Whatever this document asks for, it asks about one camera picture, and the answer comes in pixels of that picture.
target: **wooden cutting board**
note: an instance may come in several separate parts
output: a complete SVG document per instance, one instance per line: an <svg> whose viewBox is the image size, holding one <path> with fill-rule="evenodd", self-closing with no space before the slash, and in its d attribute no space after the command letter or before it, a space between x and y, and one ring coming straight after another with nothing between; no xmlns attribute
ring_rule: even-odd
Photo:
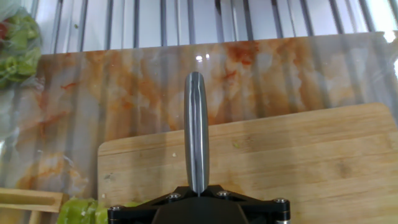
<svg viewBox="0 0 398 224"><path fill-rule="evenodd" d="M379 103L209 127L210 184L292 202L292 223L398 223L398 133ZM99 147L98 198L140 202L187 185L183 131Z"/></svg>

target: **metal bolt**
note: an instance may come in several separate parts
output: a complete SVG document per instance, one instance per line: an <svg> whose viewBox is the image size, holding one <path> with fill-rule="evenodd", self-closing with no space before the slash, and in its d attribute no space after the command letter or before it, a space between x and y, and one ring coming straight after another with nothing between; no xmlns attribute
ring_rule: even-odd
<svg viewBox="0 0 398 224"><path fill-rule="evenodd" d="M221 191L217 192L217 196L219 196L219 197L227 197L229 194L231 194L231 193L229 193L226 190L221 190Z"/></svg>
<svg viewBox="0 0 398 224"><path fill-rule="evenodd" d="M123 206L123 205L115 205L115 206L111 207L111 210L112 211L120 211L120 210L122 210L124 208L125 208L125 206Z"/></svg>
<svg viewBox="0 0 398 224"><path fill-rule="evenodd" d="M274 202L276 202L276 203L286 203L287 200L284 199L284 198L275 198L275 199L274 199Z"/></svg>
<svg viewBox="0 0 398 224"><path fill-rule="evenodd" d="M179 197L181 197L179 193L171 193L169 196L167 196L168 199L177 199Z"/></svg>

